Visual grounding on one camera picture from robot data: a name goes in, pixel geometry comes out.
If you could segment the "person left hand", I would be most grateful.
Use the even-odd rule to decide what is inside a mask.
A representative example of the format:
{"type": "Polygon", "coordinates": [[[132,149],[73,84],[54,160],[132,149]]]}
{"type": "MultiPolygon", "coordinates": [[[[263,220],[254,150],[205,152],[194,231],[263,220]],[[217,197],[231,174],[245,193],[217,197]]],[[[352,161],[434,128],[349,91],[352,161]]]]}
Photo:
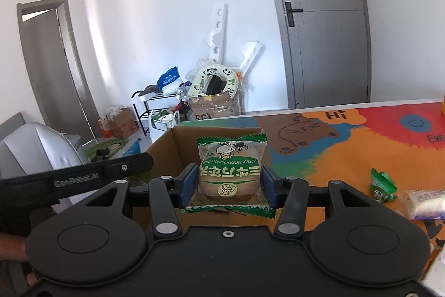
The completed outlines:
{"type": "Polygon", "coordinates": [[[26,238],[1,233],[1,291],[11,288],[10,278],[7,273],[6,262],[26,262],[26,238]]]}

